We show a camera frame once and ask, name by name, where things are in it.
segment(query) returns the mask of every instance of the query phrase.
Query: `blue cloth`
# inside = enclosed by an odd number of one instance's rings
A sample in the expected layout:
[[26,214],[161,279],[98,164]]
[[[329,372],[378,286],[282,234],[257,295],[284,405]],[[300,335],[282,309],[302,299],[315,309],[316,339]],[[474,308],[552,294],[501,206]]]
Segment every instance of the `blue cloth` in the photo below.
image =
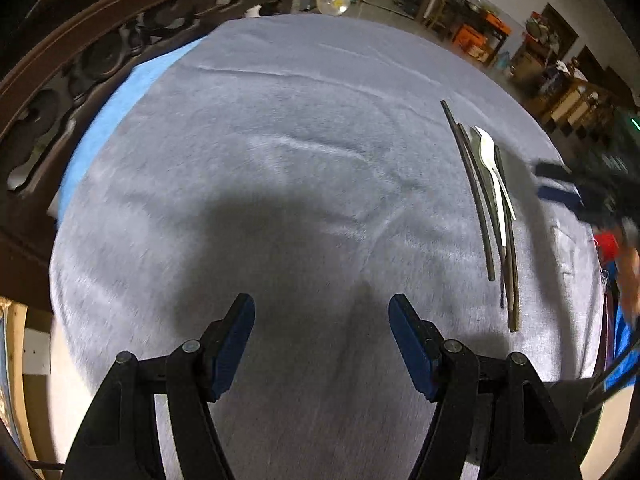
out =
[[[609,280],[615,280],[618,270],[615,264],[610,264],[607,267],[609,271]],[[633,329],[625,322],[625,318],[622,316],[622,309],[619,305],[616,306],[616,325],[614,327],[614,355],[618,357],[629,346],[629,341]],[[605,381],[605,389],[609,390],[614,384],[616,384],[619,378],[633,367],[638,362],[638,352],[630,352],[628,356],[620,363],[620,366],[616,368],[613,373]],[[635,384],[636,378],[633,377],[625,386],[631,386]]]
[[92,161],[107,139],[115,131],[120,121],[142,98],[149,87],[188,51],[200,43],[192,41],[164,56],[156,57],[135,67],[126,81],[109,98],[96,115],[87,131],[78,143],[71,157],[65,176],[60,185],[60,202],[58,205],[58,225],[62,222],[66,208],[73,196],[78,182],[84,177]]

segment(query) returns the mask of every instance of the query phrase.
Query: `white wall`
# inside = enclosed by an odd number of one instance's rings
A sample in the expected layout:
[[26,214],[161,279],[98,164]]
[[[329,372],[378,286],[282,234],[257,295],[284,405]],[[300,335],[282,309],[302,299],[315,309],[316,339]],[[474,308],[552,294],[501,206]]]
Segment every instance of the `white wall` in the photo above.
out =
[[586,44],[603,68],[611,66],[634,90],[640,91],[640,57],[618,20],[603,0],[488,0],[524,26],[532,11],[551,4],[578,34],[567,55],[579,54]]

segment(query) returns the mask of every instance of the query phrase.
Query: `gray fabric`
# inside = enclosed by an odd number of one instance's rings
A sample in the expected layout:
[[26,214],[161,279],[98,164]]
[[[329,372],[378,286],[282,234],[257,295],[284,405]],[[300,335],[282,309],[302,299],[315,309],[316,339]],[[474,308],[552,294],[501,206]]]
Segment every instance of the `gray fabric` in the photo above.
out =
[[[502,146],[519,333],[487,281],[441,99]],[[79,184],[51,263],[55,313],[95,390],[119,350],[166,354],[248,292],[254,332],[212,410],[237,478],[406,478],[433,406],[389,330],[394,293],[476,352],[524,352],[544,381],[593,371],[596,251],[588,227],[536,198],[540,158],[559,156],[516,101],[418,37],[316,15],[225,23]]]

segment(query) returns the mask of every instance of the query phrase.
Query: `metal screw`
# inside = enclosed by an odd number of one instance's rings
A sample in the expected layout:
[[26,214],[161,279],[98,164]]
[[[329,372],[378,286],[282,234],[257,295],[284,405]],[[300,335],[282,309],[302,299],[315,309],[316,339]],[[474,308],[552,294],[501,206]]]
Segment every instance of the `metal screw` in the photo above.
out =
[[462,344],[460,341],[456,341],[455,339],[447,339],[444,342],[444,349],[452,354],[457,354],[462,350]]
[[513,354],[511,354],[511,360],[517,365],[522,366],[527,364],[527,356],[524,354],[521,354],[520,352],[514,352]]
[[200,342],[197,339],[189,339],[182,344],[182,350],[187,354],[197,352],[200,349]]
[[124,363],[128,363],[129,361],[131,361],[132,357],[133,355],[131,354],[131,352],[123,350],[122,352],[118,352],[118,354],[116,355],[116,362],[119,365],[123,365]]

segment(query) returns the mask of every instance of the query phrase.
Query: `white utensil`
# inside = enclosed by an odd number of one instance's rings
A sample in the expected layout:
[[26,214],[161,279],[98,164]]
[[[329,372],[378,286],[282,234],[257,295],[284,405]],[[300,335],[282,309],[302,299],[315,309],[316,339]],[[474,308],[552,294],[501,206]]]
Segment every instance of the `white utensil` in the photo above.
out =
[[495,143],[491,135],[478,126],[474,126],[472,129],[476,130],[476,133],[480,135],[480,160],[485,168],[491,175],[492,182],[494,184],[494,198],[495,205],[498,212],[498,227],[500,228],[500,243],[503,247],[507,245],[507,233],[504,223],[504,204],[502,203],[502,194],[507,201],[509,207],[509,213],[511,215],[511,221],[515,221],[516,215],[511,205],[511,199],[507,193],[507,187],[504,185],[498,172],[498,167],[495,164]]

